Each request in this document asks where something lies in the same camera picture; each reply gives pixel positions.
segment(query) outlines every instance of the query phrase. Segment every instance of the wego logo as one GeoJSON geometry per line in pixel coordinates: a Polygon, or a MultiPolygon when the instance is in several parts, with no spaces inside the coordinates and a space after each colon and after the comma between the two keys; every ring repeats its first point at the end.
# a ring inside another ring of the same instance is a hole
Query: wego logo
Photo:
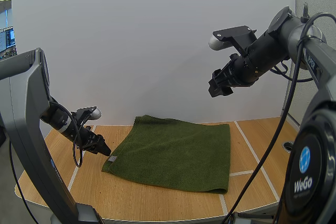
{"type": "Polygon", "coordinates": [[[308,178],[308,176],[306,176],[303,181],[300,179],[294,183],[294,193],[298,193],[300,191],[309,189],[312,186],[312,184],[313,184],[312,177],[308,178]]]}
{"type": "MultiPolygon", "coordinates": [[[[300,155],[299,168],[301,173],[305,173],[309,167],[310,163],[310,150],[308,146],[303,148],[300,155]]],[[[294,193],[301,192],[303,190],[309,189],[313,184],[312,177],[306,176],[304,180],[301,179],[294,183],[294,193]]]]}

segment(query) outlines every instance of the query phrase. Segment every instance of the blue logo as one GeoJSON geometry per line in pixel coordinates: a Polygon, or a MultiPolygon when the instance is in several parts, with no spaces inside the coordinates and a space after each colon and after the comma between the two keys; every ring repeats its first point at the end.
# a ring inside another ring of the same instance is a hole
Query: blue logo
{"type": "Polygon", "coordinates": [[[50,162],[51,162],[52,167],[55,168],[55,163],[54,163],[53,159],[51,159],[50,162]]]}
{"type": "Polygon", "coordinates": [[[306,146],[303,148],[301,155],[300,155],[300,172],[305,173],[309,167],[309,162],[310,162],[310,150],[306,146]]]}

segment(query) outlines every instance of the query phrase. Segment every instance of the towel label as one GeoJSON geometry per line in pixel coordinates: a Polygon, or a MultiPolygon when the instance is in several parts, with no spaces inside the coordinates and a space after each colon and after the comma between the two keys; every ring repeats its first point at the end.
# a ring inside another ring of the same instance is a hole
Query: towel label
{"type": "Polygon", "coordinates": [[[117,159],[116,156],[110,156],[109,161],[113,163],[116,159],[117,159]]]}

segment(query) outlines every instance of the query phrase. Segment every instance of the green towel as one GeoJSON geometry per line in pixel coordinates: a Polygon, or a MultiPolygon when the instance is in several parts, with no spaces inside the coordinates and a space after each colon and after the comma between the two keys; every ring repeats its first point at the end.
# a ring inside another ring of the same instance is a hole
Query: green towel
{"type": "Polygon", "coordinates": [[[227,192],[230,127],[137,116],[102,171],[147,185],[227,192]]]}

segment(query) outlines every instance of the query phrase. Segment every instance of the white line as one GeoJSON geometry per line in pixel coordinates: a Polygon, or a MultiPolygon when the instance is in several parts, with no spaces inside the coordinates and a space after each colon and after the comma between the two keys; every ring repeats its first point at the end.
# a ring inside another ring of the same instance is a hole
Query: white line
{"type": "MultiPolygon", "coordinates": [[[[97,127],[96,125],[93,126],[93,128],[92,128],[92,132],[95,132],[96,127],[97,127]]],[[[69,190],[69,191],[71,190],[72,185],[73,185],[73,183],[74,183],[74,181],[75,181],[75,178],[76,178],[78,169],[79,169],[79,168],[76,167],[75,170],[74,170],[74,173],[72,174],[71,180],[70,180],[69,185],[68,185],[68,190],[69,190]]]]}
{"type": "MultiPolygon", "coordinates": [[[[239,126],[239,124],[237,123],[237,121],[235,121],[235,125],[237,126],[239,132],[240,132],[241,135],[243,136],[243,138],[244,138],[244,140],[245,140],[247,146],[249,147],[250,151],[251,151],[252,154],[253,154],[253,157],[256,159],[257,163],[259,163],[260,160],[259,160],[257,154],[256,154],[255,151],[253,150],[252,146],[250,145],[250,142],[248,141],[247,137],[246,137],[245,134],[243,133],[243,131],[242,131],[242,129],[240,128],[240,126],[239,126]]],[[[269,177],[268,177],[268,175],[267,175],[267,173],[266,173],[266,171],[265,171],[265,169],[264,169],[263,166],[261,167],[261,171],[262,171],[263,175],[265,176],[266,181],[267,181],[269,187],[271,188],[272,193],[273,193],[275,199],[276,199],[277,201],[279,201],[280,198],[279,198],[279,196],[278,196],[278,194],[277,194],[277,191],[275,191],[275,188],[274,188],[274,186],[273,186],[271,180],[269,179],[269,177]]]]}
{"type": "Polygon", "coordinates": [[[243,174],[250,174],[250,173],[253,173],[253,170],[245,170],[243,172],[230,173],[230,177],[237,176],[237,175],[243,175],[243,174]]]}
{"type": "Polygon", "coordinates": [[[224,199],[223,194],[219,195],[219,199],[220,199],[220,203],[222,204],[223,214],[227,215],[227,207],[226,207],[226,203],[225,203],[225,199],[224,199]]]}

